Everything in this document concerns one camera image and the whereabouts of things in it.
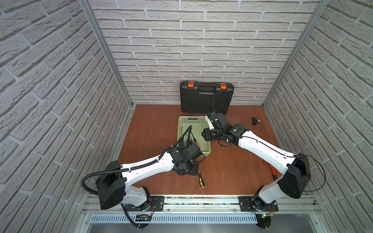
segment toolbox handle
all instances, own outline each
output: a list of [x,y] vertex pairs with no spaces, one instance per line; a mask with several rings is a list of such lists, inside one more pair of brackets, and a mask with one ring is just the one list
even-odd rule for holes
[[198,94],[214,95],[216,86],[200,85],[198,86]]

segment metal frame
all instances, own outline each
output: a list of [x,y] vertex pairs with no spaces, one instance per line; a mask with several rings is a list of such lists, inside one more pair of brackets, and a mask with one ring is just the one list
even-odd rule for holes
[[114,141],[113,148],[110,152],[109,160],[107,161],[107,164],[110,163],[111,161],[118,159],[119,153],[123,146],[124,138],[126,137],[128,127],[129,127],[129,124],[131,123],[135,108],[136,108],[136,104],[134,104],[132,108],[131,107],[127,108],[125,116],[123,118],[122,127],[119,129],[117,138]]
[[100,47],[102,49],[102,52],[104,53],[107,63],[109,64],[110,68],[113,71],[114,77],[117,80],[119,87],[124,95],[124,98],[127,102],[127,104],[132,108],[133,102],[128,94],[127,88],[124,85],[124,82],[122,80],[122,76],[119,73],[119,69],[115,63],[114,57],[110,51],[109,45],[106,42],[106,39],[104,37],[104,34],[101,30],[101,27],[98,23],[98,20],[96,18],[96,15],[94,14],[94,11],[92,9],[91,3],[89,0],[80,0],[80,4],[83,8],[83,12],[85,13],[85,16],[87,17],[87,20],[89,24],[91,25],[92,31],[94,32],[98,43],[100,44]]
[[[157,195],[164,196],[163,213],[175,214],[236,214],[241,213],[238,197],[241,195]],[[281,198],[277,200],[275,214],[320,214],[312,195],[302,195],[300,199]],[[101,210],[98,196],[89,195],[83,214],[110,214],[122,211],[120,205]]]
[[[223,216],[228,218],[235,218],[240,216],[250,217],[253,212],[241,212],[240,203],[238,203],[239,195],[162,195],[164,199],[163,212],[156,212],[157,218],[161,221],[158,223],[178,223],[175,221],[162,221],[163,218],[191,216],[191,214],[198,214],[201,217]],[[302,195],[300,199],[281,198],[276,201],[279,208],[278,212],[273,214],[309,214],[313,226],[317,233],[329,233],[330,229],[326,224],[325,218],[322,215],[315,199],[312,195]],[[97,217],[104,217],[106,221],[95,223],[126,223],[127,219],[123,218],[123,212],[120,205],[117,205],[108,210],[101,210],[98,202],[98,197],[89,195],[86,205],[83,208],[80,216],[80,224],[77,225],[75,233],[86,233],[92,219]],[[129,212],[133,217],[138,213],[144,212]]]
[[293,64],[293,62],[297,58],[298,53],[302,50],[303,45],[307,41],[307,39],[310,36],[312,30],[315,28],[317,22],[319,21],[320,17],[324,13],[324,11],[325,11],[326,7],[328,6],[329,2],[330,2],[330,0],[320,0],[319,3],[317,4],[315,11],[313,12],[310,20],[308,21],[308,24],[304,28],[302,34],[299,36],[298,41],[296,42],[293,50],[290,52],[290,55],[285,62],[285,65],[280,70],[280,73],[277,76],[277,79],[273,83],[273,85],[271,87],[271,90],[269,91],[266,99],[264,100],[264,102],[262,104],[263,107],[265,107],[269,103],[269,101],[271,100],[271,98],[275,94],[275,91],[276,91],[278,85],[280,84],[282,79],[285,77],[286,72],[288,71],[290,66]]

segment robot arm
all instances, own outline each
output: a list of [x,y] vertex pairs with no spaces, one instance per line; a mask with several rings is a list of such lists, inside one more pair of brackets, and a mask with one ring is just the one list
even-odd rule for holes
[[242,125],[231,126],[222,113],[209,113],[206,117],[209,128],[202,136],[206,141],[224,141],[253,152],[284,174],[272,183],[262,186],[253,197],[256,210],[265,209],[282,197],[300,198],[311,178],[307,156],[284,151],[256,136]]
[[[131,204],[140,210],[145,210],[149,207],[152,197],[146,187],[133,187],[134,183],[171,170],[175,170],[180,176],[198,175],[199,161],[195,160],[202,155],[198,143],[194,139],[186,142],[187,146],[177,147],[179,142],[180,140],[175,145],[166,147],[158,156],[136,163],[119,165],[118,161],[113,161],[106,166],[105,171],[85,176],[81,185],[85,190],[98,195],[102,210],[119,203]],[[85,180],[97,175],[99,175],[95,182],[97,191],[94,191],[86,186]]]

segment white brick wall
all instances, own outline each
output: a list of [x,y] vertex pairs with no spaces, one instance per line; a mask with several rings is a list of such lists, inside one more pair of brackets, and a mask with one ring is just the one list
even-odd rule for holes
[[[313,195],[333,232],[373,231],[373,12],[332,0],[265,107],[281,146],[322,161]],[[309,189],[323,182],[312,161]]]
[[79,1],[0,9],[0,232],[72,232],[128,106]]
[[[317,4],[90,2],[131,99],[168,104],[180,103],[169,90],[176,95],[181,80],[232,82],[233,104],[261,104]],[[250,97],[243,96],[244,86]]]

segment black object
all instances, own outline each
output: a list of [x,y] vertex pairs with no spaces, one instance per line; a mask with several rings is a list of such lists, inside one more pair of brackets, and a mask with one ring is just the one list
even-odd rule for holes
[[136,215],[136,222],[150,222],[152,216],[145,216],[144,214],[138,214]]
[[300,198],[308,181],[311,179],[308,158],[299,153],[291,164],[283,178],[277,182],[280,189],[289,197]]
[[196,142],[189,147],[170,147],[167,153],[171,154],[175,164],[173,169],[179,176],[198,174],[199,163],[194,160],[202,155],[202,151]]
[[[253,198],[254,196],[239,196],[238,201],[239,201],[239,207],[241,208],[241,212],[252,212],[255,211],[256,209],[253,208]],[[263,211],[268,211],[268,212],[277,212],[279,210],[276,201],[273,201],[270,204],[266,204],[267,206],[263,208]]]
[[256,214],[256,219],[257,219],[257,226],[262,228],[262,229],[268,229],[268,227],[271,225],[272,219],[270,215],[264,216],[261,214]]
[[[118,161],[113,161],[105,167],[104,171],[114,171],[120,168]],[[97,194],[102,210],[114,207],[123,200],[126,181],[127,178],[123,178],[121,173],[102,174],[96,179]]]
[[164,205],[164,196],[151,196],[151,202],[147,205],[146,209],[141,208],[141,206],[137,207],[131,204],[126,204],[127,211],[151,211],[152,205],[154,204],[155,212],[163,211]]
[[252,120],[253,120],[253,125],[261,124],[261,120],[258,120],[255,117],[253,117]]
[[236,124],[232,127],[229,121],[222,113],[207,113],[207,117],[211,121],[214,129],[205,128],[202,132],[202,137],[205,141],[225,141],[238,146],[238,141],[242,138],[242,134],[249,131],[246,127]]
[[182,81],[180,83],[181,111],[184,113],[227,114],[234,86],[231,83]]

